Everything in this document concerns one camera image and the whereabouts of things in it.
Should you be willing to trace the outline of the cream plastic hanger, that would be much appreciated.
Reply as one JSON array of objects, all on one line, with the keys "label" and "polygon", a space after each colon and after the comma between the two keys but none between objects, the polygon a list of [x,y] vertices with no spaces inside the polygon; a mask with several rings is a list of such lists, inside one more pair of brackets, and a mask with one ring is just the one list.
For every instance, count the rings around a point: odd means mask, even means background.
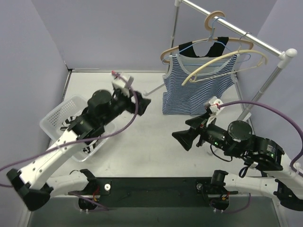
[{"label": "cream plastic hanger", "polygon": [[197,69],[191,72],[182,82],[182,86],[185,86],[187,83],[197,83],[204,80],[214,79],[220,76],[224,76],[230,74],[234,65],[236,64],[237,59],[241,55],[250,55],[250,54],[258,54],[260,59],[257,65],[252,68],[257,68],[262,64],[267,64],[268,57],[260,52],[253,50],[254,44],[251,41],[244,39],[244,37],[240,38],[230,38],[232,42],[239,43],[239,47],[235,51],[230,51],[229,53],[223,54],[219,57],[212,57],[209,61],[204,63],[203,65],[199,65]]}]

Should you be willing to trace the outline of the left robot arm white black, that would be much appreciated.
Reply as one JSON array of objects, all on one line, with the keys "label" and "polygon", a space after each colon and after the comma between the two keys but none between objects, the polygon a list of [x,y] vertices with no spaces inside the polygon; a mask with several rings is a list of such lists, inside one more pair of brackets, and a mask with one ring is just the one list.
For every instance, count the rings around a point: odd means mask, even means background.
[{"label": "left robot arm white black", "polygon": [[38,210],[58,195],[71,192],[92,194],[98,184],[89,170],[59,177],[53,177],[53,173],[91,142],[106,138],[105,126],[124,111],[141,116],[150,103],[150,99],[131,89],[116,88],[112,94],[107,90],[96,91],[82,114],[41,157],[19,170],[13,168],[7,172],[7,178],[27,209]]}]

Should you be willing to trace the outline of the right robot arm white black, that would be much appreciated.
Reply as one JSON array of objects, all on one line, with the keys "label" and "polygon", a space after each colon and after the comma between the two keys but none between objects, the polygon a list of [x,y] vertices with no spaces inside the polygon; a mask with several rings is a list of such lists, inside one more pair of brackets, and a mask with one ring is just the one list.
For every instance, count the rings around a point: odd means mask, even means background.
[{"label": "right robot arm white black", "polygon": [[203,187],[206,195],[245,192],[277,199],[290,210],[303,210],[303,179],[289,167],[290,159],[276,142],[254,135],[244,121],[233,121],[224,130],[207,113],[185,123],[189,129],[173,132],[172,137],[186,151],[198,138],[197,147],[207,142],[210,148],[241,159],[245,165],[237,175],[215,170],[209,183],[211,191]]}]

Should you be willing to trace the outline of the blue white striped tank top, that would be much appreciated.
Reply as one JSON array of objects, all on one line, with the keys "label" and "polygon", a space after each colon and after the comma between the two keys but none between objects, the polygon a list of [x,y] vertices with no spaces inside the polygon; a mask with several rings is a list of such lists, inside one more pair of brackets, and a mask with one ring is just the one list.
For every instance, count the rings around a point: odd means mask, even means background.
[{"label": "blue white striped tank top", "polygon": [[187,83],[182,86],[184,79],[199,65],[209,61],[210,57],[191,58],[180,54],[169,56],[169,71],[163,76],[166,91],[162,96],[163,114],[202,115],[205,113],[204,103],[223,93],[234,84],[232,72],[214,79],[197,83]]}]

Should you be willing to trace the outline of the black white striped tank top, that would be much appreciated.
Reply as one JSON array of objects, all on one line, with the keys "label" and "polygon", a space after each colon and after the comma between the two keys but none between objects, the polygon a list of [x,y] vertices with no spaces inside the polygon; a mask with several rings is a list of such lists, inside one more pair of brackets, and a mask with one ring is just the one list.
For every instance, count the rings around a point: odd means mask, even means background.
[{"label": "black white striped tank top", "polygon": [[[76,114],[66,118],[59,127],[60,132],[64,132],[66,129],[70,128],[70,125],[72,125],[71,129],[75,130],[75,133],[78,135],[79,140],[87,139],[89,127],[85,122],[83,124],[80,124],[80,121],[78,120],[79,115],[80,114]],[[91,140],[89,142],[86,142],[87,146],[82,150],[82,152],[87,155],[91,155],[101,142],[102,140]]]}]

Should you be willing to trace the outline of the light blue wire hanger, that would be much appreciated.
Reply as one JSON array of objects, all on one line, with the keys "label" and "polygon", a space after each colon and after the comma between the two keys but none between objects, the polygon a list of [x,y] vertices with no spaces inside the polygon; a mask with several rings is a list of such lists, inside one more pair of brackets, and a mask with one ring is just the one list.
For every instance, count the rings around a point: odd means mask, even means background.
[{"label": "light blue wire hanger", "polygon": [[199,43],[206,43],[206,42],[212,42],[213,45],[210,47],[208,53],[204,56],[204,57],[219,57],[222,56],[223,52],[225,49],[231,51],[230,49],[228,49],[226,47],[227,43],[230,42],[236,42],[236,43],[240,43],[240,46],[242,44],[248,44],[249,45],[249,49],[252,49],[254,44],[251,41],[247,41],[244,40],[242,38],[231,38],[231,37],[225,37],[225,36],[221,36],[221,37],[214,37],[214,23],[215,21],[219,20],[219,19],[223,19],[225,20],[225,17],[223,15],[219,16],[219,14],[215,15],[217,17],[217,19],[213,19],[212,22],[212,26],[208,27],[208,21],[209,18],[205,19],[205,27],[210,30],[210,35],[207,39],[201,39],[201,40],[197,40],[197,41],[192,41],[192,42],[188,42],[188,43],[184,43],[184,44],[180,44],[179,46],[176,47],[172,47],[168,50],[165,50],[161,56],[160,56],[160,60],[163,64],[169,64],[169,60],[168,60],[168,56],[166,57],[167,54],[172,54],[175,50],[178,50],[178,54],[181,54],[183,56],[186,57],[191,57],[191,58],[199,58],[199,56],[196,55],[195,50],[193,48],[193,46],[195,44],[199,44]]}]

